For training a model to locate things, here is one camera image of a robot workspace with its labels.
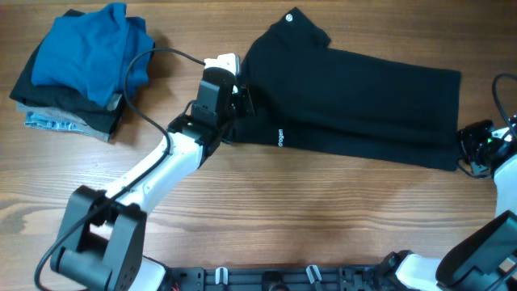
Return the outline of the black t-shirt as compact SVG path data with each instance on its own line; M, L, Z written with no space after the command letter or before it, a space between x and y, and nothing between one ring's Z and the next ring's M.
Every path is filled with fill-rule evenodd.
M458 71L333 49L293 8L251 45L239 79L254 115L235 121L235 142L456 169Z

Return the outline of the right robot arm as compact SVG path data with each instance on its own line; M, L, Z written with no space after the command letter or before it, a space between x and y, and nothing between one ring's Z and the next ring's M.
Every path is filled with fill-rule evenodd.
M516 119L496 129L490 120L458 132L460 160L476 179L491 178L497 190L495 217L442 259L411 251L388 255L375 272L379 290L514 290L516 267Z

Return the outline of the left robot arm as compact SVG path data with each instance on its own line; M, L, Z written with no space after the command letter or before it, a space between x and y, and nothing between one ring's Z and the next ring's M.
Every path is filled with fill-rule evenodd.
M143 256L147 218L229 135L243 96L237 76L237 70L206 67L191 113L164 129L154 151L105 189L73 192L45 256L54 272L88 290L160 286L164 267Z

